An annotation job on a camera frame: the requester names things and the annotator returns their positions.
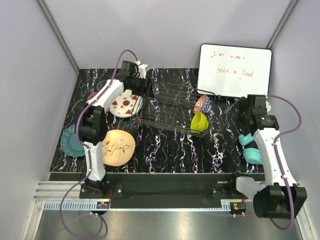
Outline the black wire dish rack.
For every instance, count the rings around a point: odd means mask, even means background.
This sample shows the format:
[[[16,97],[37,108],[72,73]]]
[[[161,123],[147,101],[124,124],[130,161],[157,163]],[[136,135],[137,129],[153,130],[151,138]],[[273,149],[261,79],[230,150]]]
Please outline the black wire dish rack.
[[[133,117],[139,124],[185,135],[204,137],[208,134],[215,108],[216,96],[213,92],[200,90],[191,85],[173,84],[152,80],[154,98],[142,96],[141,110]],[[206,131],[191,131],[194,106],[197,100],[207,95],[212,99],[209,113],[204,114],[209,122]]]

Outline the red patterned blue zigzag bowl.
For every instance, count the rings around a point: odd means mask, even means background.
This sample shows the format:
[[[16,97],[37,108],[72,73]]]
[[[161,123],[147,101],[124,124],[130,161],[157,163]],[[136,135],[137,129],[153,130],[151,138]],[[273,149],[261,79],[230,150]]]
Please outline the red patterned blue zigzag bowl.
[[[212,108],[213,100],[206,94],[203,94],[195,103],[193,108],[193,113],[196,114],[198,112],[207,114]]]

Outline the lime green bowl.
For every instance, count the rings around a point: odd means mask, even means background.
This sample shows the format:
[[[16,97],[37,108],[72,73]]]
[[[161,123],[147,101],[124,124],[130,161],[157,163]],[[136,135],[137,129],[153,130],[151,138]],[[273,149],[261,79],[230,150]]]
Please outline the lime green bowl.
[[[200,133],[206,131],[208,126],[209,121],[207,117],[203,113],[197,112],[192,118],[190,129],[193,133]]]

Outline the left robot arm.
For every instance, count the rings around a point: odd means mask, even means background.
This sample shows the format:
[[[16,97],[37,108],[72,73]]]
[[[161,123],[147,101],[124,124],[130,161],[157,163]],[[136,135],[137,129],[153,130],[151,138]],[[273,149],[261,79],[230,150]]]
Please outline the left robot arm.
[[[80,180],[84,191],[97,198],[108,193],[106,170],[103,163],[103,140],[108,127],[106,111],[126,90],[137,97],[147,93],[150,80],[147,79],[147,64],[124,60],[120,69],[115,69],[101,90],[90,100],[81,104],[75,124],[75,134],[85,152],[86,175]]]

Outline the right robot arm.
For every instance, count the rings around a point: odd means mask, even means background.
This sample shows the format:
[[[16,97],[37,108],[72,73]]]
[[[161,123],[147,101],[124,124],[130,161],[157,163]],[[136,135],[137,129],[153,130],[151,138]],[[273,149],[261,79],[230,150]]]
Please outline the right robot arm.
[[[224,113],[244,136],[254,138],[265,182],[261,185],[252,177],[235,175],[227,185],[228,195],[236,199],[244,194],[253,202],[254,213],[259,218],[295,219],[308,195],[289,170],[280,142],[289,131],[280,132],[277,118],[267,113],[267,96],[241,97]]]

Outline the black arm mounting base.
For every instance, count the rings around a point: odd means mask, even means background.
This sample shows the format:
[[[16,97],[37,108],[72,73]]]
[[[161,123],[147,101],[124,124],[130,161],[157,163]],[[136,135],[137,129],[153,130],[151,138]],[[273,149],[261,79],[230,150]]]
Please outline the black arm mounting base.
[[[195,196],[210,200],[241,199],[235,190],[236,177],[265,181],[263,173],[110,173],[99,183],[81,184],[81,199],[128,199],[131,197],[169,198]]]

